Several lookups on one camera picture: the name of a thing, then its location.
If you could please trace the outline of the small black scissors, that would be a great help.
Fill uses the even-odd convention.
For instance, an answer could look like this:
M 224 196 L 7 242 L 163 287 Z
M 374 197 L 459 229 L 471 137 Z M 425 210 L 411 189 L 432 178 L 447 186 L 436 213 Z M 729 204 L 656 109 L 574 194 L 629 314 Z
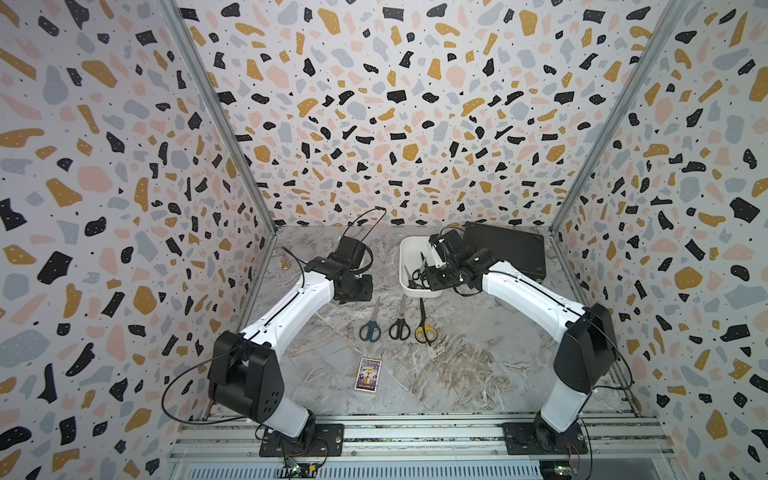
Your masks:
M 418 290 L 429 290 L 430 286 L 429 286 L 428 275 L 427 275 L 428 264 L 426 261 L 426 257 L 423 253 L 420 254 L 420 258 L 421 258 L 420 267 L 415 269 L 411 273 L 414 284 L 415 284 L 414 286 L 415 286 L 415 289 L 418 289 Z

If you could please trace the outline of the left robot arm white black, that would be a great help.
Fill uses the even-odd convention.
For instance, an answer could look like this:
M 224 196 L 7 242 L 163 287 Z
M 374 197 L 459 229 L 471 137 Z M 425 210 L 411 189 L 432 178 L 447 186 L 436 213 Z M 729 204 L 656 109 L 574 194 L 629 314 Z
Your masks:
M 291 440 L 314 435 L 314 419 L 285 393 L 281 358 L 308 321 L 326 304 L 367 302 L 373 278 L 329 258 L 317 257 L 288 293 L 242 331 L 222 333 L 208 371 L 216 404 Z

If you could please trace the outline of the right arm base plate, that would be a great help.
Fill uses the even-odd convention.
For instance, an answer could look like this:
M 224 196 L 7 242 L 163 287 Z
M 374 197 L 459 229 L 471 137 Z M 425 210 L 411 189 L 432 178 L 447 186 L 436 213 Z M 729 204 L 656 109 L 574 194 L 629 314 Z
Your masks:
M 546 422 L 507 422 L 502 437 L 508 455 L 579 455 L 588 452 L 586 434 L 575 422 L 565 432 L 558 433 Z

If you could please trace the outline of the blue handled scissors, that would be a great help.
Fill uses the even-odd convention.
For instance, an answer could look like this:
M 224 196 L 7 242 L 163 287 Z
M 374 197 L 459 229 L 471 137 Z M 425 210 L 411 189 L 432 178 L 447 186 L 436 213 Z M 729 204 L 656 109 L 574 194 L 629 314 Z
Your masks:
M 370 319 L 360 327 L 358 335 L 361 341 L 364 342 L 377 342 L 381 337 L 381 328 L 377 322 L 378 313 L 380 309 L 380 299 L 377 299 Z

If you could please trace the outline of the yellow black handled scissors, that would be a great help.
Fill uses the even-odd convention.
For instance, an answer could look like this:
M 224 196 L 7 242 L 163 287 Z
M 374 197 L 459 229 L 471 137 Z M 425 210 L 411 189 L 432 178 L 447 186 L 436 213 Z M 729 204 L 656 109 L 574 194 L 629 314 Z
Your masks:
M 438 338 L 437 330 L 427 323 L 424 299 L 419 299 L 420 323 L 414 332 L 414 338 L 420 344 L 432 345 Z

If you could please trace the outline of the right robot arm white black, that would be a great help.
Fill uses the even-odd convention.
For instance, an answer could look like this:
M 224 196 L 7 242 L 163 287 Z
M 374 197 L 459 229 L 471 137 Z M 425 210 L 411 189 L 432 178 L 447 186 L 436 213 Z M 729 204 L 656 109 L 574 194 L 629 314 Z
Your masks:
M 557 342 L 553 361 L 556 381 L 524 442 L 547 453 L 566 446 L 567 435 L 578 431 L 577 419 L 583 407 L 618 358 L 609 310 L 599 303 L 587 307 L 571 301 L 511 263 L 495 259 L 487 249 L 461 261 L 425 263 L 423 271 L 430 290 L 466 285 L 486 293 L 523 313 Z

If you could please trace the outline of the white plastic storage box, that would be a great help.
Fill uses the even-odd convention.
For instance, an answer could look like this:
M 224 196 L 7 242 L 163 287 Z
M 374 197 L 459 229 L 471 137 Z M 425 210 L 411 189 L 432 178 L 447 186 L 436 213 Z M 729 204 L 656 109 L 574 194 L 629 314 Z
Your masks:
M 409 236 L 399 246 L 399 282 L 403 294 L 412 298 L 436 298 L 451 284 L 440 276 L 445 263 L 429 236 Z

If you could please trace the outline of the black handled large scissors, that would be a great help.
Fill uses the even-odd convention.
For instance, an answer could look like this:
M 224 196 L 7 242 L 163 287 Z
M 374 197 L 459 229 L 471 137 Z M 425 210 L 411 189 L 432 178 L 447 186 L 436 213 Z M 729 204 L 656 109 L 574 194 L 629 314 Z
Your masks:
M 408 297 L 406 295 L 401 297 L 396 319 L 389 328 L 389 336 L 392 340 L 405 341 L 411 335 L 411 328 L 405 320 L 407 299 Z

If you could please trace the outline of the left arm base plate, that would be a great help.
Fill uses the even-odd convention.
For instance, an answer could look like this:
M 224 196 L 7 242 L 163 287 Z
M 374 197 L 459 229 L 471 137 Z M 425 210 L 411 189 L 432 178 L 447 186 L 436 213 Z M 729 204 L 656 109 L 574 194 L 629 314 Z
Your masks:
M 310 424 L 296 438 L 268 429 L 263 434 L 259 456 L 339 457 L 342 454 L 344 434 L 345 426 L 342 423 Z

